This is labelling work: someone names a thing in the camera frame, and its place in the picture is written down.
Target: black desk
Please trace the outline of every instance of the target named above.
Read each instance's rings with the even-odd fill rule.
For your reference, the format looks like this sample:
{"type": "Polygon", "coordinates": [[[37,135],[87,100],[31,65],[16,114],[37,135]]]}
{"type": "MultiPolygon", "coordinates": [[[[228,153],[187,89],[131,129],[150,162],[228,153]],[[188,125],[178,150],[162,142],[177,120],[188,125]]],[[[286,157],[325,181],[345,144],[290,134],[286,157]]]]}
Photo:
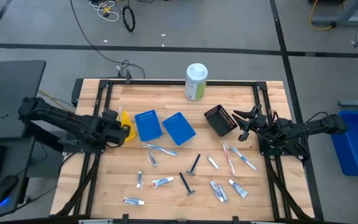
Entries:
{"type": "Polygon", "coordinates": [[[19,181],[8,200],[0,205],[0,213],[16,208],[27,188],[26,175],[35,138],[24,135],[26,126],[17,120],[17,110],[23,97],[37,95],[45,64],[45,61],[0,62],[0,145],[6,146],[0,180],[25,169],[18,175],[19,181]]]}
{"type": "Polygon", "coordinates": [[[27,188],[27,168],[34,143],[34,137],[0,140],[0,145],[6,146],[0,180],[7,175],[16,175],[25,169],[25,171],[17,176],[19,181],[8,196],[8,199],[0,204],[0,213],[8,212],[16,208],[20,202],[19,200],[23,198],[25,194],[27,188]]]}

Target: blue light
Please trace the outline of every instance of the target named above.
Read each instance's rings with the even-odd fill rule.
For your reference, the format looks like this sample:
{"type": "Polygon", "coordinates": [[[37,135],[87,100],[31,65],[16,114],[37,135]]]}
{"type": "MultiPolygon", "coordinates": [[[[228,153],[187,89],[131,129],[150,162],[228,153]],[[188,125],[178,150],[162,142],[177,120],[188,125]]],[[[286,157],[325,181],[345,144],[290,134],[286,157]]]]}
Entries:
{"type": "Polygon", "coordinates": [[[5,200],[3,200],[1,203],[0,203],[0,207],[3,207],[5,206],[6,204],[9,203],[9,197],[5,198],[5,200]]]}

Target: metal stand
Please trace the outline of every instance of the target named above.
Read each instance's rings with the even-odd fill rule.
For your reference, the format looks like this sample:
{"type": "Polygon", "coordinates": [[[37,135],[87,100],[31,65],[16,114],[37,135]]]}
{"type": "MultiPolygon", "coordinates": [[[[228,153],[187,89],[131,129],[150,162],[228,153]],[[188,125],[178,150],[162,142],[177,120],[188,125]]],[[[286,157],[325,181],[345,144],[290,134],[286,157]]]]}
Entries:
{"type": "Polygon", "coordinates": [[[313,24],[330,26],[335,24],[335,26],[358,26],[358,17],[353,16],[358,10],[358,0],[353,0],[347,9],[341,13],[341,15],[334,17],[314,17],[311,20],[313,24]]]}

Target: toothbrush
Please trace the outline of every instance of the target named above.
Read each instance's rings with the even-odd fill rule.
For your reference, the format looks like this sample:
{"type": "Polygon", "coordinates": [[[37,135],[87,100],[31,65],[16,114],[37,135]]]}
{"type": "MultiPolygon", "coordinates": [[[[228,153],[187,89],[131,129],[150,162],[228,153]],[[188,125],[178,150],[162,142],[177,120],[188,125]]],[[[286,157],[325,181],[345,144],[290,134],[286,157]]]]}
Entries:
{"type": "Polygon", "coordinates": [[[248,158],[246,158],[245,156],[243,156],[243,155],[239,152],[239,150],[238,150],[236,147],[231,147],[231,151],[234,152],[234,153],[236,153],[236,154],[238,154],[238,155],[240,156],[240,158],[241,158],[244,162],[246,162],[249,167],[251,167],[251,169],[256,170],[256,166],[253,165],[253,164],[248,160],[248,158]]]}
{"type": "Polygon", "coordinates": [[[169,154],[169,155],[172,155],[172,156],[175,156],[175,155],[177,154],[177,152],[175,152],[175,151],[173,151],[173,150],[166,150],[166,149],[164,149],[164,148],[161,148],[161,147],[159,147],[159,146],[154,146],[154,145],[152,145],[152,144],[146,144],[146,146],[147,146],[147,147],[151,147],[151,148],[153,148],[153,149],[157,149],[157,150],[162,151],[162,152],[165,152],[165,153],[167,153],[167,154],[169,154]]]}
{"type": "Polygon", "coordinates": [[[230,165],[230,174],[231,174],[231,175],[235,175],[236,172],[235,172],[235,170],[234,170],[233,164],[232,164],[231,161],[230,161],[229,154],[227,153],[228,147],[229,147],[229,146],[228,146],[227,143],[225,142],[225,143],[223,144],[223,152],[224,152],[224,155],[226,156],[226,159],[227,159],[227,161],[229,162],[229,165],[230,165]]]}

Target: yellow object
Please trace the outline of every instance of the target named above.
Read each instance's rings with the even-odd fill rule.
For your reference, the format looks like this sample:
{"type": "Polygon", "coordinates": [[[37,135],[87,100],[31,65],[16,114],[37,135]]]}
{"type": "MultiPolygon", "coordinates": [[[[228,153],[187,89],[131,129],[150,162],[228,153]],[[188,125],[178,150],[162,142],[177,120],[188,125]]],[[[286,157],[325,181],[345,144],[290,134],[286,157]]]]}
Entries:
{"type": "Polygon", "coordinates": [[[329,26],[329,27],[325,27],[325,28],[315,28],[315,27],[313,27],[313,24],[311,23],[311,18],[313,17],[313,11],[314,11],[314,8],[316,7],[317,1],[318,0],[314,1],[313,7],[311,8],[311,11],[310,11],[310,14],[309,14],[309,25],[310,25],[310,27],[312,29],[317,30],[317,31],[329,30],[329,29],[333,28],[332,25],[329,26]]]}
{"type": "Polygon", "coordinates": [[[104,13],[108,13],[108,12],[110,12],[110,10],[111,10],[110,7],[105,7],[103,12],[104,12],[104,13]]]}
{"type": "Polygon", "coordinates": [[[129,125],[131,127],[128,137],[125,138],[125,142],[127,142],[136,136],[136,131],[135,131],[135,126],[132,125],[131,119],[129,119],[127,111],[125,110],[121,112],[121,126],[124,124],[129,125]]]}

